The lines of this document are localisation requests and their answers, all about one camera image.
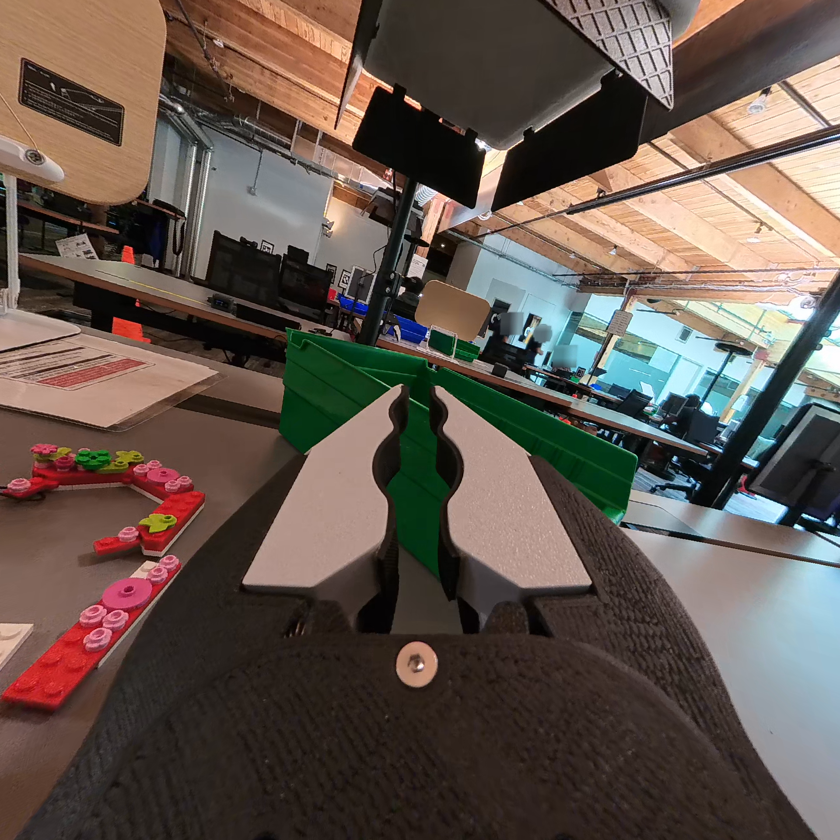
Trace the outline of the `long grey table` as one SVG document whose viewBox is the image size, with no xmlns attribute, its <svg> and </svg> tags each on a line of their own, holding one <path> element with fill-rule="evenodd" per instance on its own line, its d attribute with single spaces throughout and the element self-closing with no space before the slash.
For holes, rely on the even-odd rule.
<svg viewBox="0 0 840 840">
<path fill-rule="evenodd" d="M 160 314 L 165 319 L 172 319 L 173 313 L 179 312 L 201 322 L 268 340 L 285 339 L 287 326 L 305 333 L 328 335 L 336 340 L 352 340 L 347 332 L 328 329 L 302 317 L 235 298 L 237 306 L 261 312 L 269 323 L 240 318 L 237 313 L 213 307 L 208 302 L 209 289 L 120 261 L 22 254 L 18 263 L 21 270 L 42 272 L 89 287 L 92 292 L 87 296 L 91 298 L 91 304 L 84 304 L 84 308 L 103 317 L 111 314 L 118 319 L 151 326 L 149 316 Z"/>
</svg>

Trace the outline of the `small green sign holder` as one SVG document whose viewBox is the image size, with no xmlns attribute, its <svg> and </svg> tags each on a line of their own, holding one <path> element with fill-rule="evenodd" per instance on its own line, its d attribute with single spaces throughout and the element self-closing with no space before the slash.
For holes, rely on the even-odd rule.
<svg viewBox="0 0 840 840">
<path fill-rule="evenodd" d="M 478 345 L 462 340 L 455 332 L 440 328 L 437 325 L 429 328 L 427 347 L 431 352 L 470 364 L 476 361 L 480 354 Z"/>
</svg>

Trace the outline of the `green plastic bin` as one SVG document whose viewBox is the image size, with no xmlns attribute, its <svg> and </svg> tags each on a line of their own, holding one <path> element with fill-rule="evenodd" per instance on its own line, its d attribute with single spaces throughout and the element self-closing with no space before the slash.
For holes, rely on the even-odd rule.
<svg viewBox="0 0 840 840">
<path fill-rule="evenodd" d="M 288 330 L 280 434 L 307 452 L 396 385 L 409 390 L 402 467 L 388 487 L 400 544 L 438 574 L 439 509 L 448 487 L 436 470 L 429 393 L 444 387 L 491 425 L 548 461 L 613 522 L 629 504 L 637 457 L 535 407 L 425 360 Z"/>
</svg>

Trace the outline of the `blue plastic bin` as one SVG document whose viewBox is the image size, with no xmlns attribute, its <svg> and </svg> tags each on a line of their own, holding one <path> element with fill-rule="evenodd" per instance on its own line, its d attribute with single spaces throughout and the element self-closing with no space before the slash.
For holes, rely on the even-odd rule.
<svg viewBox="0 0 840 840">
<path fill-rule="evenodd" d="M 352 313 L 360 319 L 366 316 L 368 305 L 363 301 L 356 301 L 351 297 L 339 296 L 340 308 L 344 312 Z M 401 340 L 410 343 L 421 343 L 427 339 L 429 327 L 426 327 L 414 320 L 404 318 L 393 312 L 386 313 L 384 335 L 396 336 L 396 327 L 400 329 Z"/>
</svg>

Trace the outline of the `large wooden panel black label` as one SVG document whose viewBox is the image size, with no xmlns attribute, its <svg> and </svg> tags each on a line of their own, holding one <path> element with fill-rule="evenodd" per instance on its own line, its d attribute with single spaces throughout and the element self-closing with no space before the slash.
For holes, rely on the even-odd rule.
<svg viewBox="0 0 840 840">
<path fill-rule="evenodd" d="M 95 205 L 138 197 L 165 41 L 155 1 L 2 1 L 2 173 Z"/>
</svg>

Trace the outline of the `black ceiling rail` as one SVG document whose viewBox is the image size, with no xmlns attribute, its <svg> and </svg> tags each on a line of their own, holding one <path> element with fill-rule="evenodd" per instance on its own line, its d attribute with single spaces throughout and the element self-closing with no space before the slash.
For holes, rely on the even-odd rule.
<svg viewBox="0 0 840 840">
<path fill-rule="evenodd" d="M 833 125 L 810 133 L 797 136 L 790 140 L 772 143 L 757 150 L 748 150 L 732 155 L 721 161 L 714 161 L 701 166 L 625 188 L 590 201 L 577 203 L 553 212 L 551 215 L 564 216 L 589 212 L 619 203 L 626 203 L 643 196 L 661 193 L 673 188 L 687 186 L 693 183 L 707 181 L 712 177 L 741 172 L 759 165 L 771 164 L 783 158 L 819 150 L 827 145 L 839 141 L 839 126 Z"/>
</svg>

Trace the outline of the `black monitor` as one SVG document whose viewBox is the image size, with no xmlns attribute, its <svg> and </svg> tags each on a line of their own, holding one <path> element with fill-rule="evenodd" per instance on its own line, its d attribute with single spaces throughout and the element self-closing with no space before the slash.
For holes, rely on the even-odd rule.
<svg viewBox="0 0 840 840">
<path fill-rule="evenodd" d="M 781 526 L 793 527 L 803 516 L 824 522 L 837 515 L 839 412 L 813 402 L 800 406 L 761 456 L 747 488 L 785 508 Z"/>
</svg>

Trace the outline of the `white lego plate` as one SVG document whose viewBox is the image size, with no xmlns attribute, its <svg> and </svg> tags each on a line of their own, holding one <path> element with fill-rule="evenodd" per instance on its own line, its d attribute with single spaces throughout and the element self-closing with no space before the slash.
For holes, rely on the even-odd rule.
<svg viewBox="0 0 840 840">
<path fill-rule="evenodd" d="M 3 669 L 7 662 L 27 641 L 34 630 L 32 623 L 1 623 L 0 625 L 0 668 Z"/>
</svg>

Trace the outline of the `long red lego flower plate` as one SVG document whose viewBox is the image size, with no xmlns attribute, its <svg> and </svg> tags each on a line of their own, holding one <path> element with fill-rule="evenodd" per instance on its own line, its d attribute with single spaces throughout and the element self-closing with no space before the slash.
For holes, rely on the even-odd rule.
<svg viewBox="0 0 840 840">
<path fill-rule="evenodd" d="M 56 711 L 128 636 L 180 573 L 173 554 L 144 563 L 130 577 L 111 583 L 99 600 L 81 611 L 61 635 L 2 694 L 2 702 Z"/>
</svg>

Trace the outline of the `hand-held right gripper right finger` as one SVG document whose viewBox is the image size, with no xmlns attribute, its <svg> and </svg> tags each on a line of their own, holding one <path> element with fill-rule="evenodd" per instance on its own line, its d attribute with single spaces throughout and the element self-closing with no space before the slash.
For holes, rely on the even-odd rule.
<svg viewBox="0 0 840 840">
<path fill-rule="evenodd" d="M 589 594 L 592 578 L 528 451 L 443 386 L 429 399 L 436 469 L 448 487 L 438 576 L 463 631 L 478 632 L 503 603 Z"/>
</svg>

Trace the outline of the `white stand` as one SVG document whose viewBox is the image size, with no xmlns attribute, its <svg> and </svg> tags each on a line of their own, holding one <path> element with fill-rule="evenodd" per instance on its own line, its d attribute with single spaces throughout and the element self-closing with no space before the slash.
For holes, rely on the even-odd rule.
<svg viewBox="0 0 840 840">
<path fill-rule="evenodd" d="M 18 307 L 20 293 L 18 253 L 17 175 L 33 181 L 60 183 L 61 167 L 36 148 L 1 137 L 1 170 L 5 189 L 7 287 L 2 291 L 1 351 L 21 350 L 79 333 L 79 328 Z"/>
</svg>

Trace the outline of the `black upright pole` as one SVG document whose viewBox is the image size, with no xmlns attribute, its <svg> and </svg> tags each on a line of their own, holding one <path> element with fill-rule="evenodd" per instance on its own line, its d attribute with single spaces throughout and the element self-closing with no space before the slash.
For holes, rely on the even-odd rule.
<svg viewBox="0 0 840 840">
<path fill-rule="evenodd" d="M 403 240 L 411 216 L 416 190 L 417 181 L 411 177 L 407 177 L 395 207 L 391 233 L 389 234 L 383 258 L 374 279 L 368 309 L 357 337 L 358 343 L 363 345 L 373 347 L 379 338 L 385 304 L 389 298 L 390 289 L 396 276 L 396 265 L 402 251 Z"/>
</svg>

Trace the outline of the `small wooden panel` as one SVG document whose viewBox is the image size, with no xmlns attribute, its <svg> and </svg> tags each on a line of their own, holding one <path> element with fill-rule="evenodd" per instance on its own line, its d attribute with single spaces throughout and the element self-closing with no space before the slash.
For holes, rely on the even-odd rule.
<svg viewBox="0 0 840 840">
<path fill-rule="evenodd" d="M 423 288 L 415 321 L 426 328 L 438 327 L 471 342 L 487 326 L 490 303 L 443 281 L 430 280 Z"/>
</svg>

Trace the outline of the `black slanted pole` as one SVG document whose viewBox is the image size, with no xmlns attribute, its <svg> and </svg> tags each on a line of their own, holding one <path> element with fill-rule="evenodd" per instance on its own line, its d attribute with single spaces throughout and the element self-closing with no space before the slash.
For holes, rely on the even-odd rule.
<svg viewBox="0 0 840 840">
<path fill-rule="evenodd" d="M 771 420 L 782 398 L 803 371 L 805 363 L 829 332 L 839 313 L 839 275 L 828 285 L 813 315 L 805 323 L 767 381 L 740 426 L 725 445 L 692 502 L 704 508 L 724 508 L 742 474 L 742 462 Z"/>
</svg>

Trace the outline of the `overhead grey light box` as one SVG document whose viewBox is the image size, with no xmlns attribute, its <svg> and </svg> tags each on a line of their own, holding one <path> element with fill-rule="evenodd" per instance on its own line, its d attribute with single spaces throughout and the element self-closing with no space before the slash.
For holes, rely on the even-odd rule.
<svg viewBox="0 0 840 840">
<path fill-rule="evenodd" d="M 648 113 L 675 104 L 673 42 L 698 1 L 362 2 L 339 124 L 363 71 L 374 90 L 355 151 L 475 208 L 487 153 L 505 151 L 491 208 L 632 158 Z"/>
</svg>

